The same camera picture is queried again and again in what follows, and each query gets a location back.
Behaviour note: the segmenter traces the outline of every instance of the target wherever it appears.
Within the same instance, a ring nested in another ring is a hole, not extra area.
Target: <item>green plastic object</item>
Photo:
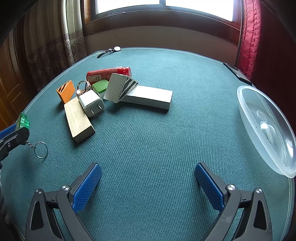
[[[108,80],[100,80],[100,81],[94,83],[92,85],[92,88],[93,88],[94,92],[96,92],[97,94],[100,94],[100,93],[106,91],[108,83],[109,83]]]
[[[18,130],[22,127],[26,127],[27,129],[29,129],[30,127],[30,121],[28,119],[28,116],[23,112],[20,113],[19,118],[17,119],[17,126],[15,127],[15,130]]]

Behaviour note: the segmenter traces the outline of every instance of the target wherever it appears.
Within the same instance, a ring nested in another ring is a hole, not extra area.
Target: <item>teal textured mat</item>
[[[96,133],[77,144],[56,89],[69,79],[76,86],[90,70],[117,66],[131,67],[141,85],[172,90],[170,110],[105,101],[104,113],[90,119]],[[273,238],[280,240],[290,224],[294,184],[267,166],[248,137],[237,100],[243,84],[221,62],[175,50],[127,48],[78,62],[26,109],[29,142],[44,141],[48,157],[19,146],[2,161],[3,192],[20,232],[37,188],[71,184],[94,161],[102,178],[78,215],[96,240],[201,240],[218,215],[194,176],[204,161],[226,183],[263,189]]]

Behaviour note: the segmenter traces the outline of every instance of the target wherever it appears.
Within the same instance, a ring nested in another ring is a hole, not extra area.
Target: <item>red can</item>
[[[110,69],[100,69],[100,70],[94,70],[89,71],[86,74],[86,80],[92,85],[95,82],[98,82],[100,80],[110,80],[110,77],[113,73],[116,74],[124,74],[129,77],[131,77],[131,68],[130,67],[116,67],[116,68],[110,68]]]

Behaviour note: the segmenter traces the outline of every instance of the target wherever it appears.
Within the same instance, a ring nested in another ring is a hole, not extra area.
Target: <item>metal bolt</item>
[[[40,194],[40,193],[42,193],[42,190],[41,190],[41,189],[37,189],[37,190],[35,191],[35,193],[36,193],[36,194]]]
[[[262,189],[261,188],[256,188],[256,193],[262,193]]]
[[[62,190],[63,190],[63,191],[68,191],[69,188],[70,188],[69,185],[63,185],[63,186],[62,186]]]
[[[235,186],[232,185],[232,184],[229,184],[229,185],[227,186],[227,188],[228,188],[229,190],[231,190],[231,191],[235,190]]]

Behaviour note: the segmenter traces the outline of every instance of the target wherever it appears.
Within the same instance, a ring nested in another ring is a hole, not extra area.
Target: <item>window frame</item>
[[[81,1],[84,35],[135,26],[167,26],[199,31],[239,43],[242,0],[234,0],[233,20],[181,7],[160,4],[137,5],[96,14],[96,0]]]

